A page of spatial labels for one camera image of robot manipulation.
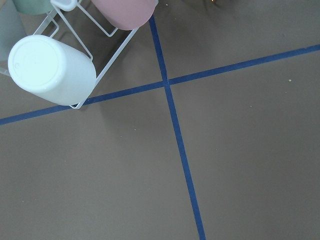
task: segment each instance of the gray floor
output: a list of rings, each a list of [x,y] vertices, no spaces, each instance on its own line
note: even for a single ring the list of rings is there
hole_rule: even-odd
[[[160,0],[160,45],[141,27],[90,96],[107,100],[80,110],[0,75],[0,239],[320,239],[319,13],[318,0]],[[67,16],[100,71],[128,33]],[[28,34],[43,17],[21,16]],[[56,38],[79,48],[63,26]]]

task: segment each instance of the blue tape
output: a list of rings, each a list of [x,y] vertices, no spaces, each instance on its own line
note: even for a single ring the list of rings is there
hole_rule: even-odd
[[[226,72],[230,72],[238,69],[244,69],[244,68],[248,68],[248,67],[259,65],[259,64],[265,64],[265,63],[273,62],[276,60],[291,58],[291,57],[302,55],[302,54],[308,54],[308,53],[316,52],[319,50],[320,50],[320,44],[305,47],[305,48],[300,48],[292,51],[286,51],[286,52],[282,52],[282,53],[278,53],[270,56],[252,59],[249,61],[243,61],[243,62],[231,64],[228,66],[222,66],[222,67],[201,71],[201,72],[197,72],[197,73],[193,73],[185,76],[175,77],[169,80],[169,84],[174,85],[174,84],[184,83],[191,80],[201,79],[201,78],[222,74],[222,73],[226,73]]]
[[[94,104],[94,103],[98,103],[98,102],[102,102],[102,101],[106,101],[106,100],[110,100],[110,99],[116,99],[116,98],[120,98],[123,96],[131,95],[131,94],[137,94],[137,93],[145,92],[148,90],[158,89],[161,87],[163,87],[163,82],[158,81],[158,82],[154,82],[154,83],[150,83],[150,84],[146,84],[146,85],[142,85],[142,86],[129,88],[126,90],[121,90],[121,91],[107,93],[107,94],[100,95],[100,96],[90,97],[84,102],[83,105],[89,105],[89,104]],[[40,109],[40,110],[36,110],[36,111],[22,113],[22,114],[15,115],[15,116],[9,116],[9,117],[0,119],[0,126],[5,125],[5,124],[18,122],[18,121],[22,121],[22,120],[26,120],[26,119],[40,117],[40,116],[47,115],[47,114],[53,114],[53,113],[61,112],[61,111],[68,110],[68,109],[71,109],[71,107],[58,105],[58,106],[52,106],[52,107],[48,107],[48,108],[44,108],[44,109]]]
[[[203,226],[201,215],[200,215],[200,210],[199,210],[199,205],[198,205],[198,201],[197,201],[195,187],[194,187],[192,177],[191,177],[191,172],[190,172],[190,168],[189,168],[186,149],[185,149],[184,141],[182,138],[181,129],[180,129],[179,121],[178,121],[178,116],[177,116],[177,112],[176,112],[176,106],[175,106],[174,98],[173,98],[171,88],[170,88],[170,85],[168,82],[166,64],[165,64],[164,56],[162,53],[154,16],[152,16],[150,18],[149,24],[150,24],[150,28],[151,28],[152,37],[153,37],[156,56],[157,56],[160,71],[161,71],[161,76],[162,76],[163,86],[164,86],[164,90],[165,90],[165,94],[166,94],[166,99],[167,99],[167,102],[169,105],[171,120],[172,120],[175,138],[176,138],[176,142],[178,145],[178,150],[179,150],[179,154],[180,154],[180,158],[181,158],[181,162],[182,162],[186,185],[187,185],[189,196],[190,196],[190,201],[191,201],[191,206],[192,206],[192,210],[193,210],[193,214],[194,214],[195,224],[196,224],[196,227],[198,230],[199,239],[205,240],[206,239],[205,230],[204,230],[204,226]]]

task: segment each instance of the drying rack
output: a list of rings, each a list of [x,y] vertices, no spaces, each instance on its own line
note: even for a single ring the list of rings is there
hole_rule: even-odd
[[[108,33],[107,31],[105,31],[102,26],[80,5],[82,0],[78,0],[75,1],[76,2],[76,6],[78,8],[80,8],[80,10],[82,12],[85,13],[85,15],[92,20],[108,37],[112,37],[115,32],[118,30],[118,28],[115,28],[113,30],[112,33]],[[48,25],[50,23],[53,23],[56,26],[56,29],[53,31],[53,33],[49,36],[50,38],[52,38],[59,30],[59,25],[58,23],[54,20],[54,17],[58,14],[61,19],[64,21],[64,23],[67,25],[67,27],[69,28],[69,30],[73,33],[73,35],[76,37],[76,39],[79,41],[79,43],[81,44],[81,46],[85,49],[85,51],[88,53],[91,61],[93,60],[93,56],[90,53],[90,51],[87,49],[87,47],[84,45],[84,43],[82,42],[82,40],[79,38],[79,36],[77,35],[77,33],[75,32],[75,30],[72,28],[72,26],[69,24],[68,20],[66,19],[66,17],[62,14],[61,9],[59,7],[57,7],[56,5],[53,5],[54,9],[52,11],[50,11],[49,13],[47,13],[46,18],[43,20],[43,22],[39,25],[39,27],[35,30],[35,32],[33,33],[34,35],[41,35],[45,29],[48,27]],[[137,32],[139,28],[135,28],[133,30],[130,31],[130,33],[128,34],[128,36],[123,40],[123,42],[121,43],[121,45],[118,47],[118,49],[115,51],[115,53],[112,55],[112,57],[109,59],[109,61],[106,63],[106,65],[103,67],[102,71],[99,73],[99,75],[96,77],[95,79],[95,86],[97,86],[97,84],[100,82],[100,80],[103,78],[103,76],[106,74],[106,72],[109,70],[109,68],[111,67],[111,65],[114,63],[114,61],[117,59],[117,57],[119,56],[119,54],[122,52],[122,50],[125,48],[125,46],[128,44],[128,42],[131,40],[131,38],[135,35],[135,33]],[[2,67],[0,67],[0,73],[7,75],[10,77],[10,73],[7,69],[4,69]],[[81,102],[79,102],[78,104],[75,105],[70,105],[70,107],[72,109],[80,109],[82,107],[82,105],[85,103],[87,99],[82,100]]]

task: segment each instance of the pink cup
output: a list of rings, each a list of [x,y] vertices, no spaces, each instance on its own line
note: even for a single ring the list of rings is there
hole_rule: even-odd
[[[132,30],[141,27],[152,16],[158,0],[91,0],[116,28]]]

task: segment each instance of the blue grid line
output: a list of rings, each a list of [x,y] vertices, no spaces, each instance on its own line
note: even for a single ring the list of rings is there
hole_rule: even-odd
[[[137,94],[137,93],[141,93],[141,92],[145,92],[145,91],[149,91],[149,90],[153,90],[153,89],[158,89],[161,87],[163,87],[163,82],[158,81],[158,82],[154,82],[154,83],[150,83],[150,84],[146,84],[146,85],[142,85],[142,86],[132,87],[132,88],[129,88],[126,90],[121,90],[121,91],[103,94],[100,96],[90,97],[84,102],[83,105],[99,103],[99,102],[103,102],[103,101],[110,100],[110,99],[116,99],[116,98],[124,97],[127,95],[132,95],[132,94]],[[69,109],[71,109],[71,107],[69,107],[69,106],[57,105],[57,106],[52,106],[52,107],[36,110],[36,111],[22,113],[19,115],[9,116],[9,117],[5,117],[5,118],[0,119],[0,126],[5,125],[5,124],[18,122],[18,121],[22,121],[22,120],[26,120],[26,119],[40,117],[40,116],[47,115],[47,114],[53,114],[53,113],[57,113],[57,112],[61,112],[64,110],[69,110]]]
[[[273,62],[276,60],[291,58],[294,56],[308,54],[316,51],[320,51],[320,44],[305,47],[305,48],[300,48],[296,50],[286,51],[286,52],[282,52],[282,53],[278,53],[270,56],[264,56],[264,57],[243,61],[243,62],[239,62],[239,63],[227,65],[227,66],[217,67],[214,69],[196,72],[189,75],[175,77],[175,78],[169,79],[169,84],[174,85],[174,84],[184,83],[191,80],[201,79],[201,78],[205,78],[205,77],[209,77],[217,74],[244,69],[244,68],[252,67],[255,65],[265,64],[265,63]]]
[[[152,16],[150,18],[149,24],[150,24],[150,28],[151,28],[151,33],[152,33],[153,43],[154,43],[154,47],[155,47],[155,51],[156,51],[156,56],[157,56],[160,71],[161,71],[161,76],[162,76],[163,86],[164,86],[164,90],[165,90],[165,94],[166,94],[166,99],[167,99],[169,110],[170,110],[171,120],[172,120],[175,138],[176,138],[176,142],[178,145],[178,150],[179,150],[179,154],[180,154],[180,158],[181,158],[185,181],[186,181],[186,185],[187,185],[188,192],[189,192],[189,197],[190,197],[191,206],[192,206],[192,210],[193,210],[193,214],[194,214],[196,228],[198,230],[199,239],[205,240],[206,239],[205,230],[204,230],[204,226],[203,226],[202,219],[201,219],[201,214],[200,214],[200,209],[199,209],[199,205],[198,205],[198,201],[197,201],[194,183],[192,181],[192,176],[191,176],[191,172],[190,172],[186,149],[185,149],[184,141],[182,138],[182,133],[181,133],[181,129],[180,129],[179,121],[178,121],[178,116],[177,116],[177,112],[176,112],[176,106],[174,103],[174,98],[173,98],[171,88],[169,85],[169,81],[168,81],[166,64],[165,64],[164,56],[162,53],[161,44],[160,44],[154,16]]]

